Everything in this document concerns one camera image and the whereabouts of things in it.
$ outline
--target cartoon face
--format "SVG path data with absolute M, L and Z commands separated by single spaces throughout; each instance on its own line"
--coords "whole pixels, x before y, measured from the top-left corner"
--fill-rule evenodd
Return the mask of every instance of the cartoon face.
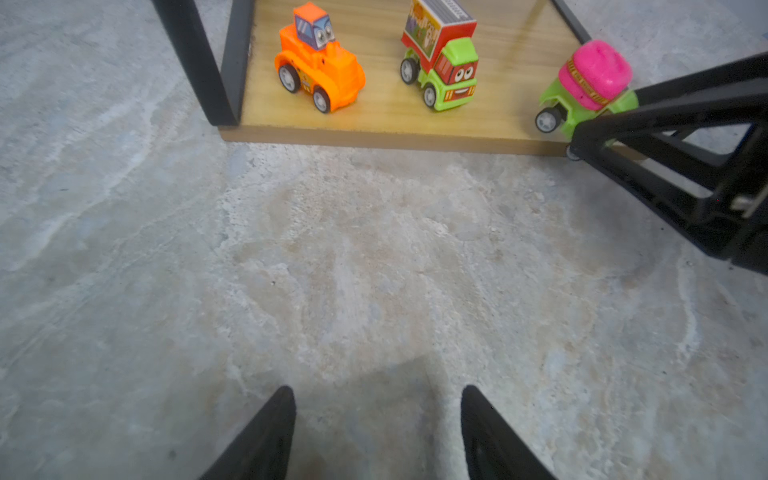
M 315 35 L 315 41 L 317 42 L 317 49 L 322 50 L 328 45 L 328 42 L 336 40 L 336 36 L 333 34 L 333 28 L 331 28 L 331 18 L 326 16 L 317 20 L 312 25 L 312 32 Z
M 459 83 L 460 81 L 469 80 L 470 78 L 473 78 L 475 76 L 475 70 L 477 69 L 477 63 L 478 62 L 472 62 L 464 65 L 459 65 L 458 67 L 454 67 L 453 71 L 451 71 L 451 76 L 446 82 L 446 84 L 455 84 Z

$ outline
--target orange toy bulldozer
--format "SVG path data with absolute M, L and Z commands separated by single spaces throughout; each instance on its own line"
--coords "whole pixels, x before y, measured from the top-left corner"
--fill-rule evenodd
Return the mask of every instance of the orange toy bulldozer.
M 328 14 L 310 2 L 293 10 L 293 20 L 280 30 L 283 51 L 275 57 L 280 82 L 291 93 L 303 88 L 324 114 L 354 102 L 366 75 L 336 40 Z

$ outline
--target cartoon eyes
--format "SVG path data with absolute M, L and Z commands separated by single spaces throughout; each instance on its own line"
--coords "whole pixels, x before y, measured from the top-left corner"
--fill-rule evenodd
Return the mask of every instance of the cartoon eyes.
M 322 30 L 315 30 L 315 38 L 317 38 L 317 45 L 324 45 L 326 42 L 328 42 L 328 38 L 326 37 L 326 33 Z
M 469 65 L 467 68 L 460 68 L 453 75 L 453 82 L 458 83 L 462 80 L 469 80 L 472 78 L 472 74 L 475 73 L 475 69 Z

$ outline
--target gray floor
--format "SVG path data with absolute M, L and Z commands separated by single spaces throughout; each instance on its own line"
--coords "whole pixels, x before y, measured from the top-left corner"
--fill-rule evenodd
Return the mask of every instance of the gray floor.
M 768 2 L 764 0 L 720 0 L 745 25 L 768 38 Z
M 638 85 L 768 48 L 573 6 Z M 586 164 L 225 144 L 149 2 L 4 2 L 0 108 L 0 478 L 195 478 L 284 383 L 292 478 L 466 478 L 467 383 L 563 480 L 765 478 L 768 279 Z

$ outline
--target wooden board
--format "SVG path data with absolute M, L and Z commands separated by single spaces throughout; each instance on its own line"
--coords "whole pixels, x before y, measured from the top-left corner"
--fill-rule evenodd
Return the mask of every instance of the wooden board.
M 538 97 L 578 48 L 549 0 L 464 0 L 478 20 L 475 99 L 435 112 L 418 84 L 400 80 L 400 42 L 410 0 L 316 0 L 341 45 L 357 55 L 366 86 L 357 102 L 319 113 L 310 95 L 288 93 L 274 68 L 278 31 L 302 0 L 257 0 L 243 115 L 220 128 L 227 141 L 562 155 L 566 140 L 534 126 Z

